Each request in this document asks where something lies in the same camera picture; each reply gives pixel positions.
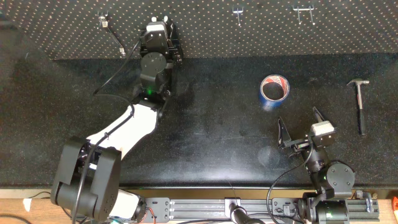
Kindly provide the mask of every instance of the orange object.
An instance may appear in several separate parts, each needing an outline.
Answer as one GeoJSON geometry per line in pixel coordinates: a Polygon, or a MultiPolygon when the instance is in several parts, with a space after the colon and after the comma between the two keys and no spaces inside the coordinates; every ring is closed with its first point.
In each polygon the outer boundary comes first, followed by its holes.
{"type": "Polygon", "coordinates": [[[398,222],[398,198],[394,197],[392,200],[392,209],[394,211],[394,215],[396,216],[396,220],[398,222]]]}

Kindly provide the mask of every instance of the roll of tape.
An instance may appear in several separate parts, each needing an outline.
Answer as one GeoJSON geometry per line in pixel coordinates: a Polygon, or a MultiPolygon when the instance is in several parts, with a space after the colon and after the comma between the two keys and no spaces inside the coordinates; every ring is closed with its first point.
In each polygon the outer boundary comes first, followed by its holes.
{"type": "Polygon", "coordinates": [[[260,101],[262,104],[262,108],[265,110],[271,110],[276,108],[282,104],[282,102],[287,98],[287,95],[290,92],[290,85],[287,79],[281,75],[269,75],[267,76],[260,85],[260,101]],[[277,83],[279,84],[283,91],[284,95],[282,98],[278,100],[272,100],[264,93],[264,86],[268,83],[277,83]]]}

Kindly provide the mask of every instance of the hammer handle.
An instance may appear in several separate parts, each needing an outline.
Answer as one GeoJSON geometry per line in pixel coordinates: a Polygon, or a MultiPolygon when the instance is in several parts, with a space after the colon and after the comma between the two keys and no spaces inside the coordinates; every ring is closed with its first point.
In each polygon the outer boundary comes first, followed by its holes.
{"type": "Polygon", "coordinates": [[[364,112],[363,109],[359,109],[359,114],[358,114],[358,118],[359,118],[359,133],[361,135],[365,135],[365,117],[364,117],[364,112]]]}

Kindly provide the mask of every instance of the hammer head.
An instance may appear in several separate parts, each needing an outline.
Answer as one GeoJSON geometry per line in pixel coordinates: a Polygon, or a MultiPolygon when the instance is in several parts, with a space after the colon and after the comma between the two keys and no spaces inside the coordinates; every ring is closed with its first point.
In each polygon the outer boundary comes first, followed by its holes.
{"type": "Polygon", "coordinates": [[[355,85],[357,85],[357,86],[362,85],[362,84],[367,85],[367,84],[369,84],[369,80],[363,80],[362,78],[355,78],[355,79],[349,81],[349,83],[347,85],[349,85],[350,83],[355,83],[355,85]]]}

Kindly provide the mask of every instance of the white arm segment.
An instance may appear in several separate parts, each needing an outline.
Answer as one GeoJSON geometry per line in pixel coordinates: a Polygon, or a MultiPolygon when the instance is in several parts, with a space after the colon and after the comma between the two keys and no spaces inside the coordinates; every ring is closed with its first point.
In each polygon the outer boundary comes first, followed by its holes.
{"type": "MultiPolygon", "coordinates": [[[[130,118],[130,120],[99,145],[101,147],[115,147],[122,152],[122,159],[141,138],[153,132],[156,126],[157,113],[155,111],[142,105],[134,105],[134,109],[134,117],[130,118]]],[[[112,124],[102,131],[88,136],[87,139],[89,139],[92,144],[97,143],[104,136],[105,132],[109,132],[120,124],[130,115],[130,112],[131,107],[129,106],[120,118],[113,121],[112,124]]]]}

